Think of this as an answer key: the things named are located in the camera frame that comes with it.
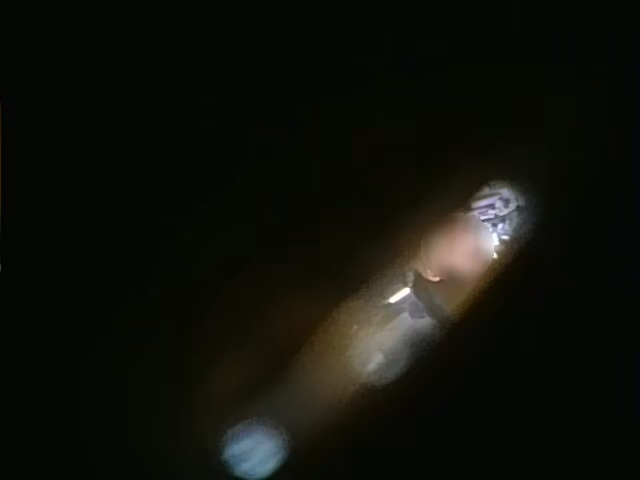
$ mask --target blurred object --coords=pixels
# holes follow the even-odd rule
[[[505,241],[523,233],[527,202],[522,192],[507,181],[494,181],[481,188],[469,200],[467,213],[478,217],[489,228],[496,255],[504,250]]]
[[[251,419],[233,427],[222,442],[222,460],[239,478],[267,478],[289,452],[284,430],[267,420]]]

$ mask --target dark background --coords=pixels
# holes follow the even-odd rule
[[[219,478],[203,426],[275,381],[424,207],[503,177],[536,200],[530,242],[432,357],[296,446],[282,478],[622,468],[638,415],[632,42],[616,19],[518,18],[212,28],[83,57],[60,100],[81,158],[59,352],[73,471]]]

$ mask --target bright spot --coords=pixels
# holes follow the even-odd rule
[[[398,293],[393,295],[391,298],[389,298],[389,303],[396,303],[401,298],[409,295],[409,293],[411,293],[411,289],[409,287],[405,287],[402,290],[400,290]]]
[[[282,465],[288,453],[286,433],[266,420],[239,423],[222,441],[222,460],[227,469],[244,479],[267,478]]]

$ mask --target blurry figure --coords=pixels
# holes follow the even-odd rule
[[[236,425],[222,442],[222,460],[229,472],[245,479],[267,478],[286,460],[288,451],[284,431],[257,419]]]
[[[398,378],[421,347],[437,340],[452,308],[489,268],[493,247],[491,231],[466,214],[449,216],[422,239],[409,266],[410,292],[394,295],[353,344],[352,364],[364,382]]]

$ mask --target blue light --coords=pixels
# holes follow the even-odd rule
[[[244,421],[225,435],[222,460],[229,472],[239,478],[267,478],[286,460],[287,435],[266,420]]]

